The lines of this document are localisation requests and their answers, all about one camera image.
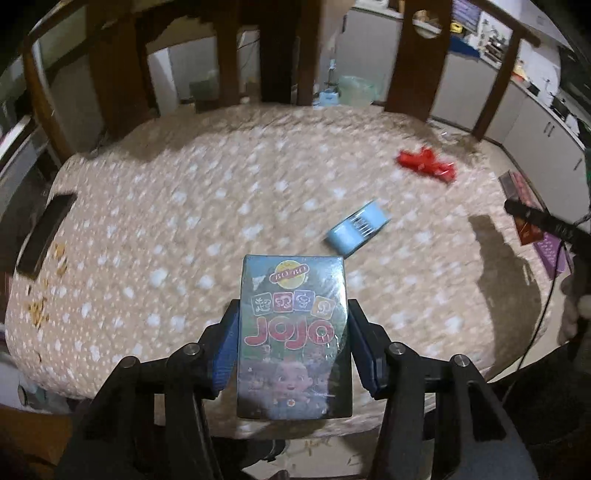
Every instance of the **wall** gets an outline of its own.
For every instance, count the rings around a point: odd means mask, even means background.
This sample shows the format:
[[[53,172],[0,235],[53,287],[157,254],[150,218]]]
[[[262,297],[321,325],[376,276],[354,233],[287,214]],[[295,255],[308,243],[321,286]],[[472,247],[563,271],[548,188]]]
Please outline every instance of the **wall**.
[[[70,145],[75,151],[95,148],[105,124],[90,75],[88,56],[60,69],[50,90]]]
[[[174,112],[178,107],[177,89],[167,48],[148,55],[148,68],[160,115]]]
[[[241,91],[244,91],[244,84],[248,79],[257,79],[259,76],[258,42],[255,41],[257,38],[258,31],[246,31],[244,36],[239,34],[237,38],[239,45],[244,46],[238,50]],[[215,37],[189,41],[168,50],[179,99],[188,99],[191,96],[189,83],[206,80],[209,72],[217,71]]]

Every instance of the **light blue box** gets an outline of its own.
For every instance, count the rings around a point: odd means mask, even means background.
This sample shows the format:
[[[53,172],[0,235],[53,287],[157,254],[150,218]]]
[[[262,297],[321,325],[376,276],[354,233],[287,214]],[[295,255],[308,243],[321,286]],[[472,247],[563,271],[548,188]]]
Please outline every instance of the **light blue box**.
[[[352,255],[375,236],[389,219],[375,200],[332,228],[326,241],[343,257]]]

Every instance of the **metal screw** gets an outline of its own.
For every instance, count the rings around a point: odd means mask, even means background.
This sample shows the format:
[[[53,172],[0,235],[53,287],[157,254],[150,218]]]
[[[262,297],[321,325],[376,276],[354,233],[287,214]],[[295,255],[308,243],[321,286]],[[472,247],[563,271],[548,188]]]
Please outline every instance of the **metal screw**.
[[[453,357],[453,361],[460,367],[467,367],[468,365],[470,365],[470,359],[466,355],[462,355],[461,353],[459,355],[455,355]]]
[[[201,351],[201,347],[198,343],[188,343],[183,347],[183,353],[185,355],[197,355]]]
[[[136,361],[138,359],[134,356],[126,356],[122,361],[121,361],[121,366],[123,368],[131,368],[132,366],[135,365]]]
[[[406,351],[406,347],[403,343],[400,342],[392,342],[390,343],[388,350],[393,355],[402,355]]]

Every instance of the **kitchen cabinet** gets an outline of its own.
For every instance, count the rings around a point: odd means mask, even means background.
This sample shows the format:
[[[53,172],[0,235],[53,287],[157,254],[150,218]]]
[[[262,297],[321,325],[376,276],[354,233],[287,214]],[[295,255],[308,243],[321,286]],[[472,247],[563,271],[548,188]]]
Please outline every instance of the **kitchen cabinet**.
[[[583,151],[536,101],[525,99],[504,146],[552,214],[575,222],[587,213]]]
[[[500,144],[505,142],[526,98],[527,94],[515,83],[510,82],[503,95],[499,109],[496,111],[491,124],[486,130],[485,137]]]

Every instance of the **black cable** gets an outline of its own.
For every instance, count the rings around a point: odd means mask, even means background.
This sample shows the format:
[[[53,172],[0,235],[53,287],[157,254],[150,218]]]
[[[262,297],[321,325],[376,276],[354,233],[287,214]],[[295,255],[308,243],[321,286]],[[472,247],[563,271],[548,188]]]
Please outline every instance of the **black cable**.
[[[563,248],[566,251],[566,247],[564,246],[564,241],[561,241],[560,244],[558,245],[558,250],[556,251],[556,261],[554,262],[554,275],[553,275],[553,279],[552,279],[552,284],[550,285],[550,291],[548,292],[548,298],[546,299],[544,309],[542,310],[542,315],[540,316],[540,319],[538,320],[538,325],[535,327],[535,331],[534,331],[533,336],[531,337],[529,345],[525,349],[525,352],[524,352],[523,356],[521,357],[521,360],[519,360],[519,363],[517,365],[517,370],[515,370],[515,379],[513,380],[513,383],[509,386],[507,391],[505,392],[505,395],[503,396],[503,400],[502,400],[503,405],[505,404],[505,401],[507,400],[509,393],[511,393],[511,390],[513,390],[513,387],[515,386],[515,384],[519,380],[519,377],[517,376],[517,372],[519,371],[519,369],[523,365],[523,362],[525,361],[525,357],[530,352],[531,348],[534,346],[535,339],[538,336],[538,333],[540,332],[540,328],[542,327],[544,317],[546,316],[546,312],[548,311],[548,306],[550,305],[550,300],[552,299],[552,294],[554,293],[554,286],[556,285],[556,277],[558,276],[558,262],[560,260],[560,252],[562,251]]]

